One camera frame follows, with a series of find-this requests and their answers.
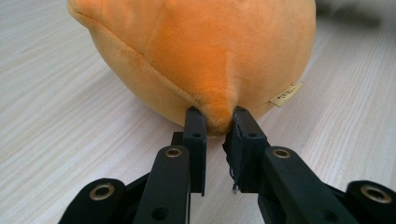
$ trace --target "orange fabric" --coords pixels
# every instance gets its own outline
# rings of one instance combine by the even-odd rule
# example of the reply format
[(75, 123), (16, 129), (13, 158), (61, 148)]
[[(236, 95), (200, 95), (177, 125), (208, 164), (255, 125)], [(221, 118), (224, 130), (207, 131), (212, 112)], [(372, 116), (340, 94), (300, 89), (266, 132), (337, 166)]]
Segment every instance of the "orange fabric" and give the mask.
[(236, 105), (255, 118), (295, 83), (315, 35), (314, 0), (68, 0), (104, 60), (151, 108), (183, 125), (195, 106), (213, 135)]

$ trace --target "orange plush toy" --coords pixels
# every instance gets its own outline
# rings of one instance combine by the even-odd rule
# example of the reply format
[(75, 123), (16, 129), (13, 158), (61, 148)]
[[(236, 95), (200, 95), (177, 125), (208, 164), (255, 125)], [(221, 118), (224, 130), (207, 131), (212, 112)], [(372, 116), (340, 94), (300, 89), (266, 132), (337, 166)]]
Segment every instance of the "orange plush toy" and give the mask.
[(240, 105), (256, 119), (295, 84), (315, 35), (314, 0), (68, 0), (106, 63), (153, 110), (211, 135)]

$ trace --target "wooden table surface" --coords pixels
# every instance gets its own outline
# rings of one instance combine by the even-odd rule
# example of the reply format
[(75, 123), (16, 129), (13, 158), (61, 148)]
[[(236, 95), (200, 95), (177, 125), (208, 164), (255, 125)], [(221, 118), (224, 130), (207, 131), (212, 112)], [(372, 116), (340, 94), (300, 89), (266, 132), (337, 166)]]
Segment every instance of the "wooden table surface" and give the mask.
[[(396, 190), (396, 1), (360, 4), (381, 24), (319, 18), (304, 86), (258, 122), (325, 183)], [(65, 5), (0, 3), (0, 223), (57, 223), (91, 181), (149, 172), (182, 130), (127, 90)], [(208, 140), (206, 196), (192, 195), (191, 223), (263, 223), (256, 195), (232, 194), (223, 140)]]

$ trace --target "fabric tag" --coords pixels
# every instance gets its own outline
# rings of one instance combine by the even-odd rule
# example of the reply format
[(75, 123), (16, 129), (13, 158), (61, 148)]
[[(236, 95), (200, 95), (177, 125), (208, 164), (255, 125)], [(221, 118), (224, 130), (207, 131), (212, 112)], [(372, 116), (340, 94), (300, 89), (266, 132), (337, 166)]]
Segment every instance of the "fabric tag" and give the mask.
[(297, 85), (290, 85), (287, 89), (282, 91), (278, 96), (270, 100), (271, 103), (281, 107), (285, 104), (296, 92), (303, 86), (303, 83)]

